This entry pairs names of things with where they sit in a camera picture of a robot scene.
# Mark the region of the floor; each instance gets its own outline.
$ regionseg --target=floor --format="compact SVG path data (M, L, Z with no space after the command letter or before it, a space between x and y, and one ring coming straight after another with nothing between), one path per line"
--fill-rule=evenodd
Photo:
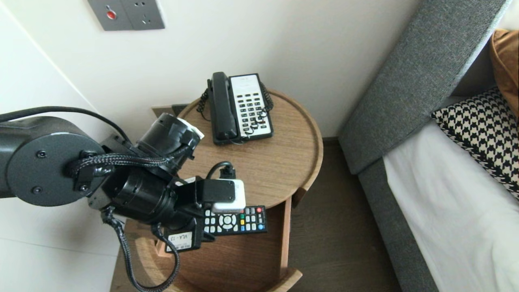
M337 141L325 142L321 171L292 211L289 266L303 273L291 292L401 291Z

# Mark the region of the red switch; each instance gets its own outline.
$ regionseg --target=red switch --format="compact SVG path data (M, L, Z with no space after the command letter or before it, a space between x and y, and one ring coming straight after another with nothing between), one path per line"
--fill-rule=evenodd
M117 18L117 14L113 10L108 10L108 12L106 12L106 16L112 20Z

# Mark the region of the power outlet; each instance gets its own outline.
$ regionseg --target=power outlet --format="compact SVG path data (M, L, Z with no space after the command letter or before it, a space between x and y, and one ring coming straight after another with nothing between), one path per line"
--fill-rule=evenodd
M104 30L133 30L120 0L88 0L88 3Z
M160 16L155 0L120 0L134 30L163 29L164 22Z

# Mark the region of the houndstooth pillow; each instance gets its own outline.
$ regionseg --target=houndstooth pillow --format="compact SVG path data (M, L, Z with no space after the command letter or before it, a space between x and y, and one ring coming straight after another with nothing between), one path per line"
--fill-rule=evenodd
M519 200L517 121L497 87L437 110L431 117Z

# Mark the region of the wooden table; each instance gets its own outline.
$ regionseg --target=wooden table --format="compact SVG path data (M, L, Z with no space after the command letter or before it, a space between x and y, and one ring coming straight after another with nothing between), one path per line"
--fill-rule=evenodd
M213 144L211 123L196 112L198 100L179 115L206 135L194 152L194 161L184 164L180 177L204 177L214 164L231 161L237 178L245 184L247 205L267 206L269 232L221 236L199 250L181 253L180 273L174 287L167 291L280 292L287 291L301 277L298 270L288 268L290 213L321 168L322 137L313 118L299 103L278 91L269 92L274 101L270 112L274 136L244 145ZM207 108L204 114L209 118ZM157 256L148 226L128 220L125 230L134 257L141 260L135 269L139 279L148 285L161 283L171 272L172 259ZM124 271L121 255L112 291L127 291L131 286L126 273L117 271Z

